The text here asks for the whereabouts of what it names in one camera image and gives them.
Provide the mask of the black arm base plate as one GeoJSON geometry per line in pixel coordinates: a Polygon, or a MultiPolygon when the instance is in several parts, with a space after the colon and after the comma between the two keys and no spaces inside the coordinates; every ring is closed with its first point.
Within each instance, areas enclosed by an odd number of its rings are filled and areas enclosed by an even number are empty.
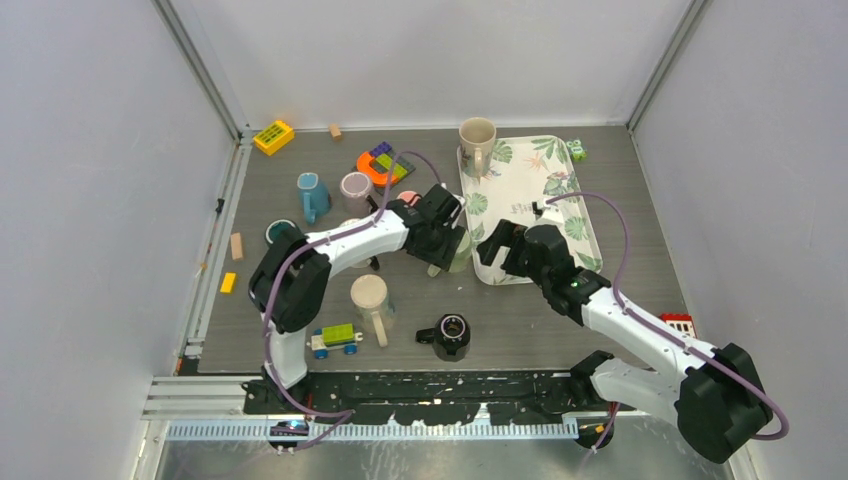
{"type": "Polygon", "coordinates": [[[318,423],[327,425],[344,412],[357,425],[468,424],[482,413],[498,426],[552,424],[567,413],[611,408],[578,393],[569,372],[555,370],[313,372],[287,395],[269,375],[241,388],[247,414],[296,413],[304,405],[309,418],[319,412],[318,423]]]}

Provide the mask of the beige seahorse mug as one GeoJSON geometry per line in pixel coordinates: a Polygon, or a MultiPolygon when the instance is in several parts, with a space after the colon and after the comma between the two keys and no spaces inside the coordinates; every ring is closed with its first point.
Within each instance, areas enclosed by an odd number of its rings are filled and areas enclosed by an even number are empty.
{"type": "Polygon", "coordinates": [[[353,282],[350,297],[362,329],[374,335],[381,348],[387,347],[388,333],[396,321],[387,283],[375,274],[362,275],[353,282]]]}

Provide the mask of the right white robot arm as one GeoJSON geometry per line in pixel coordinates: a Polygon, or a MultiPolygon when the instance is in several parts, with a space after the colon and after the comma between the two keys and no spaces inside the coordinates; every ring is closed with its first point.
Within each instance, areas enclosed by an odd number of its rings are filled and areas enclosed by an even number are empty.
{"type": "Polygon", "coordinates": [[[584,410],[606,401],[642,410],[677,427],[703,458],[727,461],[783,415],[765,394],[751,356],[730,343],[717,348],[671,328],[624,297],[594,271],[578,266],[553,225],[502,220],[477,252],[482,264],[537,285],[550,307],[607,336],[646,363],[641,369],[596,351],[575,365],[571,397],[584,410]]]}

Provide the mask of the mauve mug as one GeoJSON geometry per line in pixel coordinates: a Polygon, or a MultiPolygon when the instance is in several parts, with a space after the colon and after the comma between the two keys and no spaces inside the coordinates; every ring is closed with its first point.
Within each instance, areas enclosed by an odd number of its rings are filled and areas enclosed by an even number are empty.
{"type": "Polygon", "coordinates": [[[361,172],[345,175],[340,183],[345,212],[350,218],[363,218],[379,209],[376,192],[371,178],[361,172]]]}

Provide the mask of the black faceted mug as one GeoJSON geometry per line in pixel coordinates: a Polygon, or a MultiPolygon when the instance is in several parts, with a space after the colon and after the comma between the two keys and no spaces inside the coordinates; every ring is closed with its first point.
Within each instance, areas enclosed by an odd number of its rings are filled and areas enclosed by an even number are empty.
{"type": "Polygon", "coordinates": [[[415,341],[430,345],[442,361],[458,362],[465,358],[470,348],[470,324],[462,315],[446,314],[434,327],[418,330],[415,341]]]}

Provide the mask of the light blue mug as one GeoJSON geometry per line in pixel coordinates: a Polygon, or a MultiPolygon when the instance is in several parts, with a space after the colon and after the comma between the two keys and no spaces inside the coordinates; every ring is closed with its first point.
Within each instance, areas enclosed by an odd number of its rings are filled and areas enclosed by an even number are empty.
{"type": "Polygon", "coordinates": [[[319,175],[314,172],[301,173],[296,185],[304,219],[308,225],[314,225],[332,208],[329,190],[319,175]]]}

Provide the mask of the light green mug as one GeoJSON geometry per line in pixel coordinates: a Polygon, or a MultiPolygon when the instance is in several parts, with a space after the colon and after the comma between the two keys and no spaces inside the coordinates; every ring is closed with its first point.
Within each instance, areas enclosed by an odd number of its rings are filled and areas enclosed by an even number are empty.
{"type": "Polygon", "coordinates": [[[429,265],[427,268],[427,275],[430,277],[436,277],[441,272],[447,273],[458,273],[463,271],[471,258],[472,255],[472,241],[470,234],[468,231],[464,232],[463,238],[459,242],[457,247],[457,251],[453,257],[453,260],[450,266],[447,269],[442,269],[437,265],[429,265]]]}

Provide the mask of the white mug black handle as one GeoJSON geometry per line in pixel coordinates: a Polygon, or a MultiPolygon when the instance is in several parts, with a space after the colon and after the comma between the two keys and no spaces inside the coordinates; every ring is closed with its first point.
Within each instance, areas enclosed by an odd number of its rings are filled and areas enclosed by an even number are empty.
{"type": "MultiPolygon", "coordinates": [[[[343,221],[340,224],[340,227],[346,228],[348,226],[351,226],[351,225],[358,223],[359,221],[360,221],[360,218],[350,218],[350,219],[343,221]]],[[[369,257],[369,258],[367,258],[363,261],[352,264],[351,267],[354,268],[354,269],[370,268],[372,271],[377,272],[377,271],[380,270],[380,263],[379,263],[379,260],[376,256],[372,256],[372,257],[369,257]]]]}

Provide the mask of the beige floral mug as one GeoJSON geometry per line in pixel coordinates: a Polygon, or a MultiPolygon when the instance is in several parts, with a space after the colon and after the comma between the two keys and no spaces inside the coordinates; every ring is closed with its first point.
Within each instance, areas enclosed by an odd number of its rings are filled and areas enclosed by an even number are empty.
{"type": "Polygon", "coordinates": [[[490,169],[497,129],[483,117],[465,120],[458,129],[459,162],[462,171],[473,178],[482,178],[490,169]]]}

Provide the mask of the pink mug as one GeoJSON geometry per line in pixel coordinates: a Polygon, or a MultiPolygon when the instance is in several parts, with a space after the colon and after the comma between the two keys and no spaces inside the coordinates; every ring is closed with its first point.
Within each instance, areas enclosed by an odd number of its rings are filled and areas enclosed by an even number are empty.
{"type": "Polygon", "coordinates": [[[410,206],[414,206],[421,198],[418,192],[412,190],[403,191],[397,195],[397,199],[403,200],[410,206]]]}

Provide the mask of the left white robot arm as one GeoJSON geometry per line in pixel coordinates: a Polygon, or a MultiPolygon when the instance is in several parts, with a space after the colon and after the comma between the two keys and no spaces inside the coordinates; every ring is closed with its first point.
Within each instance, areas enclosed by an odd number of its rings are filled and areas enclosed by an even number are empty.
{"type": "Polygon", "coordinates": [[[273,406],[293,414],[305,405],[306,333],[329,281],[356,263],[396,251],[448,268],[465,235],[459,224],[465,206],[464,198],[436,184],[414,204],[387,201],[348,226],[312,233],[289,228],[277,236],[248,282],[249,298],[262,315],[263,368],[273,381],[273,406]]]}

